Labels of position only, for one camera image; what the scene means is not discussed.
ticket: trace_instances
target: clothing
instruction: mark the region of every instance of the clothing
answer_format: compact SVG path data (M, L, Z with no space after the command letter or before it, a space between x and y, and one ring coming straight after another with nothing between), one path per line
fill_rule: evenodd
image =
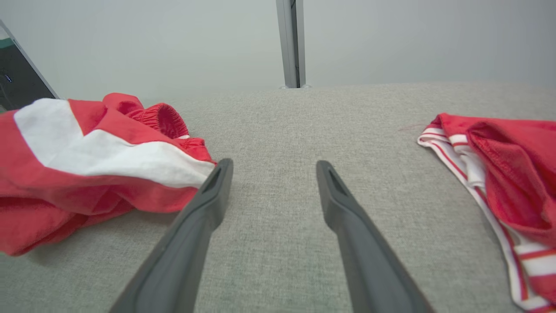
M40 99L0 115L0 250L21 255L136 207L181 210L215 166L169 105Z
M524 310L556 310L556 123L442 113L418 138L475 198Z

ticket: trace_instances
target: white stripe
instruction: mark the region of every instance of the white stripe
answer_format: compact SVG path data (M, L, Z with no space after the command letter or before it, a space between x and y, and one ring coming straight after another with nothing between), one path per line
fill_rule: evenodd
M468 183L472 187L485 188L487 175L483 162L479 159L479 156L476 155L474 152L467 150L463 150L459 154L459 156L463 160L463 162L465 162Z
M467 136L462 134L452 135L448 138L452 144L467 143Z
M522 260L522 264L531 277L556 274L556 255Z
M545 251L550 249L551 248L549 246L545 246L544 244L538 242L520 244L514 247L515 252L519 255L524 255L526 253L531 253L531 252Z
M83 138L66 100L40 99L13 115L19 132L42 165L46 166L68 143Z
M430 140L430 139L441 140L441 141L445 141L445 142L447 142L447 143L449 142L449 141L448 141L448 138L442 137L442 136L440 136L440 135L429 135L429 134L426 134L426 135L421 135L421 136L419 136L419 140L422 140L422 141L427 141L427 140Z
M200 187L214 168L163 141L130 144L100 129L83 136L64 100L37 100L14 119L39 162L66 173L136 177L182 188Z
M525 311L531 311L531 310L535 310L538 309L540 307L544 307L549 305L550 302L548 302L545 298L541 297L541 296L535 296L535 297L531 297L528 298L526 300L523 300L519 305L521 306L521 308Z
M423 130L423 132L446 136L446 133L442 128L426 128L425 130Z

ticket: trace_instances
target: striped trim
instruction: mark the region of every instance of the striped trim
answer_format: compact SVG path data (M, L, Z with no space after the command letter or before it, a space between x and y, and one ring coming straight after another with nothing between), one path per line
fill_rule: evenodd
M542 275L556 273L556 266L554 266L556 265L556 250L540 243L530 242L496 219L488 207L488 199L484 190L479 187L472 187L468 182L468 177L465 173L465 162L463 162L461 154L458 153L462 150L454 149L455 146L467 146L466 136L461 134L452 135L448 138L449 140L444 140L445 134L442 133L444 138L440 134L438 130L431 134L431 129L425 129L418 138L418 144L432 148L436 152L440 160L467 188L483 210L498 237L504 258L508 264L510 290L513 301L528 312L556 311L556 306L532 291L527 279L527 274L530 277L540 278ZM465 149L465 153L469 154L470 151ZM519 244L514 242L510 232L515 234L516 238L520 240Z

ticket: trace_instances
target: textured fabric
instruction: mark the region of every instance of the textured fabric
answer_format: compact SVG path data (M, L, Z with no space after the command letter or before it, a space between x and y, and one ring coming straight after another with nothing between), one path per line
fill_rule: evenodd
M556 311L556 306L551 305L556 302L556 251L550 242L534 240L545 229L533 233L514 229L507 218L529 227L536 226L532 222L542 218L550 222L550 212L539 212L539 209L551 210L550 195L535 195L550 190L553 179L546 173L544 180L538 179L541 169L549 168L552 163L550 158L543 160L538 156L554 154L550 141L546 141L554 132L551 130L554 124L442 113L418 139L420 145L436 152L483 210L508 264L512 299L529 312ZM536 161L535 167L527 166L530 159L529 162L520 159L529 155ZM531 181L546 187L526 191L527 182Z
M330 161L437 312L519 312L503 255L473 197L415 143L439 112L556 119L556 91L497 84L286 89L165 102L234 160L197 312L347 312L315 163ZM107 311L174 216L134 211L61 243L0 258L9 312Z
M175 110L40 99L0 116L0 251L21 255L136 207L175 212L214 168Z

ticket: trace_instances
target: gray upholstered surface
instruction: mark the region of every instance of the gray upholstered surface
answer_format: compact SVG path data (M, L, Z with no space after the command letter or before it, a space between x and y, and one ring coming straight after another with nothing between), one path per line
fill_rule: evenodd
M145 105L152 105L142 99ZM418 84L168 100L215 159L235 162L196 311L349 311L315 162L332 162L438 312L518 311L473 198L415 142L436 114L556 119L556 91ZM107 311L174 216L133 212L0 257L3 311Z

